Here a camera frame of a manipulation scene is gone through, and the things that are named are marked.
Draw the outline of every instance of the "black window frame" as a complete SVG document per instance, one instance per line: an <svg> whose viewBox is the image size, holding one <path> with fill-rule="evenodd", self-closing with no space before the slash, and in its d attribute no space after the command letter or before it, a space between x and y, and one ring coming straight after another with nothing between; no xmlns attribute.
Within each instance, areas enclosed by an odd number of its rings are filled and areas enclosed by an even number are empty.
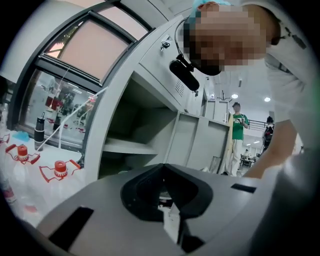
<svg viewBox="0 0 320 256"><path fill-rule="evenodd" d="M126 30L124 30L122 27L118 26L116 23L112 22L111 20L107 19L106 17L102 16L98 12L106 10L111 7L118 7L122 9L124 12L126 12L128 15L130 15L133 19L135 19L138 23L140 23L146 30L149 32L146 34L148 35L150 31L153 31L153 29L144 22L138 15L136 15L133 11L128 11L128 8L120 3L120 0L109 0L105 1L96 5L93 5L83 11L78 12L65 22L63 22L59 27L57 27L49 36L47 36L43 42L36 48L36 50L33 52L29 60L27 61L25 67L23 68L18 81L15 86L15 90L12 95L11 102L14 102L14 104L10 104L9 106L9 113L8 113L8 122L7 127L10 130L14 130L16 128L21 130L27 130L28 133L33 136L32 132L28 127L23 128L23 125L20 123L21 115L23 112L23 104L24 100L27 97L27 93L29 90L29 82L31 80L31 77L33 76L35 70L44 71L50 75L53 75L57 78L64 77L65 80L74 83L75 85L79 85L80 88L91 92L93 94L99 92L102 88L104 88L106 85L106 81L110 79L110 76L112 76L115 73L115 70L118 70L121 66L122 62L127 58L127 56L130 54L130 52L137 46L137 44L146 37L146 35L141 38L141 40L137 41L130 33L128 33ZM127 48L120 54L120 56L117 58L117 60L113 63L113 65L109 68L109 70L106 70L105 76L99 80L97 77L94 77L93 75L90 75L72 65L69 65L58 58L54 58L48 54L45 53L45 51L48 49L50 45L53 45L55 40L63 33L65 33L66 30L68 30L70 27L74 26L76 23L79 23L81 21L92 21L95 24L107 29L117 37L119 37L121 40L128 43ZM73 33L70 37L70 39L66 42L71 41L72 36L75 33ZM94 108L92 110L92 113L90 115L89 121L86 125L86 132L84 139L82 141L82 145L72 146L72 143L68 143L67 141L63 141L62 147L66 148L68 150L75 150L78 151L82 148L82 151L85 151L86 148L86 140L88 139L88 134L90 131L91 123L93 120L93 116L95 115L95 111L99 105L100 97L96 100L96 103L94 104ZM49 144L57 146L57 141L48 141Z"/></svg>

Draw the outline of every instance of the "black microphone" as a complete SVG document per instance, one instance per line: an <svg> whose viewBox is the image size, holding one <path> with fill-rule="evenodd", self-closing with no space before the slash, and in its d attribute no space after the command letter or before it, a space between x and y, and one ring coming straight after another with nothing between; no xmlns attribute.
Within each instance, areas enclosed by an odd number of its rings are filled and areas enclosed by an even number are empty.
<svg viewBox="0 0 320 256"><path fill-rule="evenodd" d="M191 91L199 89L200 85L197 79L188 71L188 69L179 61L170 62L169 69L176 75Z"/></svg>

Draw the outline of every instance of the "cabinet shelf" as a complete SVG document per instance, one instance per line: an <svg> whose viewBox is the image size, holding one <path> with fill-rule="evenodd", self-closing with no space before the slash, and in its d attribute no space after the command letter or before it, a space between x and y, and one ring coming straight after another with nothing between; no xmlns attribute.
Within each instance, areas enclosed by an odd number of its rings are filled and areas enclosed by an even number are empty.
<svg viewBox="0 0 320 256"><path fill-rule="evenodd" d="M103 151L123 154L157 155L158 153L149 145L108 136Z"/></svg>

